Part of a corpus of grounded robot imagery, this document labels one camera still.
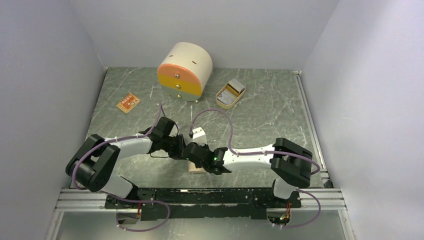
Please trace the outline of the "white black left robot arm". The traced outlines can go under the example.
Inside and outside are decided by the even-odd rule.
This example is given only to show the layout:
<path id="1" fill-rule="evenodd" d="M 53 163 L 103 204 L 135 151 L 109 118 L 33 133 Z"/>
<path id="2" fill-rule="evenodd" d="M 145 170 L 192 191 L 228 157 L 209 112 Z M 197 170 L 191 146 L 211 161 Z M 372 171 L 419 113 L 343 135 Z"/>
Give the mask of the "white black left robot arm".
<path id="1" fill-rule="evenodd" d="M 162 116 L 152 127 L 134 135 L 115 138 L 90 135 L 67 164 L 65 173 L 83 189 L 114 195 L 124 207 L 132 208 L 138 203 L 139 188 L 113 173 L 117 161 L 156 151 L 164 151 L 169 158 L 179 160 L 185 147 L 177 124 Z"/>

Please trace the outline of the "beige leather card holder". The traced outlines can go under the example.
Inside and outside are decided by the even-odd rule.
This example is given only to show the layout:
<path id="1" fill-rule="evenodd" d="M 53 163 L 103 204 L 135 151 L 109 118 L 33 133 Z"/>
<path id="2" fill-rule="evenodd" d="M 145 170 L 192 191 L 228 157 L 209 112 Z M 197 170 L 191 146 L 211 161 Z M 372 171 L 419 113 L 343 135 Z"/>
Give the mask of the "beige leather card holder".
<path id="1" fill-rule="evenodd" d="M 196 165 L 193 162 L 188 163 L 188 172 L 190 174 L 202 174 L 206 171 L 202 167 L 196 167 Z"/>

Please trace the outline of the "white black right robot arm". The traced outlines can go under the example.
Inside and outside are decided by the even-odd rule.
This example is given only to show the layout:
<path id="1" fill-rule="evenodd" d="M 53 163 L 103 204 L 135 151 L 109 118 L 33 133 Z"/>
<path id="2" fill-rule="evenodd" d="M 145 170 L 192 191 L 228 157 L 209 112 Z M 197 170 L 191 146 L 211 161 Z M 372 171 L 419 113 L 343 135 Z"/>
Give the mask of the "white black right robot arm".
<path id="1" fill-rule="evenodd" d="M 278 176 L 269 197 L 275 207 L 287 203 L 296 189 L 310 186 L 315 164 L 312 152 L 283 137 L 267 146 L 234 150 L 227 147 L 210 150 L 207 145 L 189 143 L 182 157 L 215 175 L 250 169 L 272 170 Z"/>

